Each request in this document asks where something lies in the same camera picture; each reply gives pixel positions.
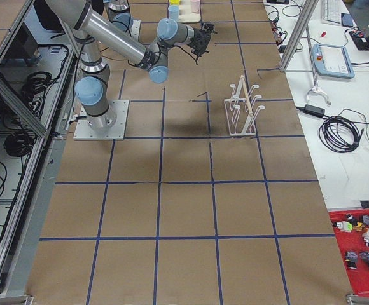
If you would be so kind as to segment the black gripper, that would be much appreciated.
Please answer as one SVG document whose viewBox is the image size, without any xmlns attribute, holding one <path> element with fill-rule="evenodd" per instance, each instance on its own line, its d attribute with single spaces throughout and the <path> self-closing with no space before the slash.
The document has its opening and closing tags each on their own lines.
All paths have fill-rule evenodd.
<svg viewBox="0 0 369 305">
<path fill-rule="evenodd" d="M 191 38 L 189 47 L 195 55 L 203 55 L 207 51 L 208 44 L 211 40 L 211 34 L 216 34 L 215 25 L 213 23 L 203 22 L 201 29 L 194 29 L 194 35 Z"/>
</svg>

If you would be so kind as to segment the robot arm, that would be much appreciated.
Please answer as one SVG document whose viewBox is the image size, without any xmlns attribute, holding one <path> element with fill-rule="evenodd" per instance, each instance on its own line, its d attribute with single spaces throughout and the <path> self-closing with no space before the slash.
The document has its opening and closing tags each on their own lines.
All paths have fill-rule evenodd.
<svg viewBox="0 0 369 305">
<path fill-rule="evenodd" d="M 49 8 L 67 25 L 98 39 L 109 48 L 125 57 L 132 66 L 148 72 L 154 83 L 164 83 L 169 74 L 168 52 L 185 44 L 198 60 L 206 51 L 215 33 L 214 25 L 203 23 L 200 29 L 163 18 L 158 22 L 154 41 L 145 46 L 109 20 L 98 14 L 90 1 L 47 1 Z"/>
<path fill-rule="evenodd" d="M 110 0 L 108 2 L 107 14 L 111 23 L 123 32 L 130 34 L 134 20 L 127 0 Z"/>
</svg>

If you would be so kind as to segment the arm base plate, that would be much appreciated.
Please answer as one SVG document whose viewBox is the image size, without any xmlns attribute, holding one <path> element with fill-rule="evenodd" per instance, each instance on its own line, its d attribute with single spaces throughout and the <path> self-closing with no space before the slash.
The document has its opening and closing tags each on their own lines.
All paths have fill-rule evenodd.
<svg viewBox="0 0 369 305">
<path fill-rule="evenodd" d="M 80 116 L 74 131 L 74 140 L 123 140 L 129 100 L 108 100 L 108 112 L 99 117 L 89 116 L 85 107 L 81 107 Z"/>
<path fill-rule="evenodd" d="M 141 29 L 141 20 L 133 19 L 132 25 L 128 31 L 129 36 L 132 37 L 134 40 L 138 41 L 140 29 Z"/>
</svg>

